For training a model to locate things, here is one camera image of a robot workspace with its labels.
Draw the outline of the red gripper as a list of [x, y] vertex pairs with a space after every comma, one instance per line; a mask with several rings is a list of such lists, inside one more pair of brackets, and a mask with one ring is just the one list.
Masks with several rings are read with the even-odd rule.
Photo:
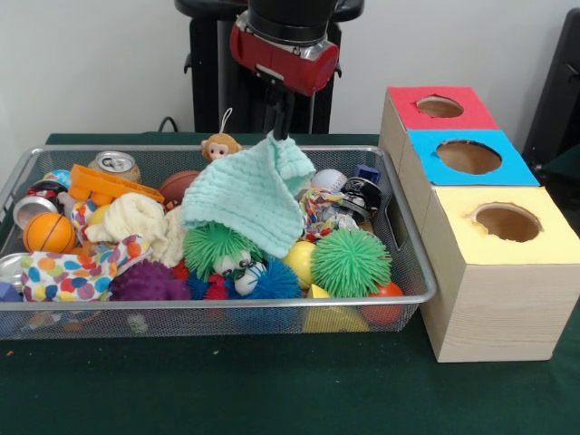
[[260, 77], [282, 83], [271, 83], [266, 93], [266, 131], [286, 140], [289, 136], [295, 106], [295, 92], [312, 96], [321, 91], [334, 76], [339, 48], [326, 40], [298, 47], [271, 43], [235, 24], [230, 35], [232, 57]]

